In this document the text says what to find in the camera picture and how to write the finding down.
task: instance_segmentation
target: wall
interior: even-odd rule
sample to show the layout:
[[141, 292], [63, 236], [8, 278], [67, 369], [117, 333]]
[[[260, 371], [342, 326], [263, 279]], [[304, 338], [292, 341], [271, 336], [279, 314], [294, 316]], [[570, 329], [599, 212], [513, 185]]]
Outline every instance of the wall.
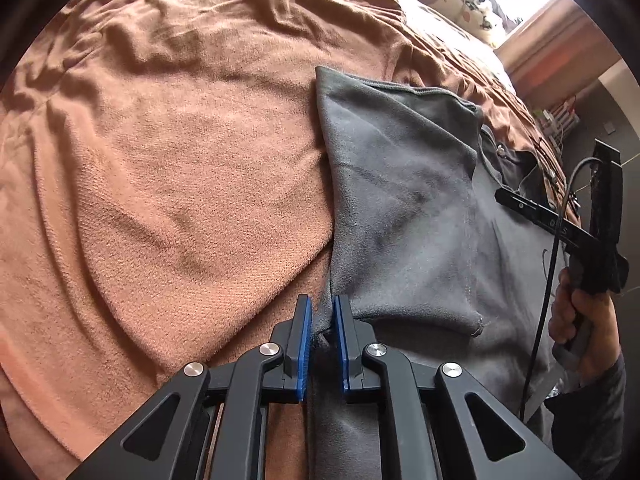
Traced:
[[[618, 95], [625, 107], [628, 106], [626, 91], [637, 92], [635, 107], [628, 108], [630, 117], [638, 124], [638, 130], [634, 129], [630, 119], [625, 115], [621, 106], [616, 102], [612, 94], [607, 91], [603, 82], [597, 82], [586, 95], [577, 102], [576, 111], [581, 124], [568, 136], [562, 150], [562, 163], [565, 173], [569, 174], [575, 165], [585, 156], [593, 153], [594, 139], [602, 141], [620, 150], [622, 162], [629, 160], [640, 153], [640, 123], [636, 123], [635, 112], [640, 110], [640, 88], [635, 82], [631, 72], [628, 75], [620, 70], [619, 66], [614, 72], [604, 77], [604, 83], [613, 88], [613, 93]], [[607, 135], [604, 123], [610, 122], [616, 131]], [[579, 189], [589, 183], [589, 170], [585, 169], [578, 177], [574, 189]], [[625, 291], [614, 298], [618, 325], [620, 328], [620, 340], [625, 355], [626, 370], [628, 376], [626, 403], [625, 403], [625, 445], [633, 446], [640, 439], [640, 239], [638, 226], [640, 226], [640, 156], [630, 161], [623, 167], [623, 213], [618, 250], [629, 260], [630, 274]], [[583, 227], [588, 228], [590, 217], [590, 189], [577, 193], [582, 205], [580, 215]]]
[[620, 59], [573, 0], [550, 0], [495, 53], [531, 109], [551, 108], [573, 96]]

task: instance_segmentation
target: bed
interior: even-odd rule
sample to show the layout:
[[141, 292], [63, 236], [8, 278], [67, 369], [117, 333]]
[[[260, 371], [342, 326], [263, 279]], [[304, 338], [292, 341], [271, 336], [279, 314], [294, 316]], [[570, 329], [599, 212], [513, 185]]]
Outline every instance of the bed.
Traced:
[[[235, 359], [320, 298], [319, 65], [479, 105], [562, 195], [497, 57], [417, 0], [71, 0], [0, 94], [0, 404], [37, 478], [185, 362]], [[302, 409], [270, 421], [269, 478], [305, 478]]]

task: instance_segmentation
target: clothing pile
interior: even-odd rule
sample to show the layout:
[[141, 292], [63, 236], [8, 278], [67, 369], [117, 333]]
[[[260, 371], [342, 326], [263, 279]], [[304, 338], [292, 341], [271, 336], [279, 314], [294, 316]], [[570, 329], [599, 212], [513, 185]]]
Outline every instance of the clothing pile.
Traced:
[[489, 46], [497, 48], [506, 34], [517, 26], [517, 22], [507, 17], [496, 0], [462, 2], [460, 17], [465, 23], [457, 23]]

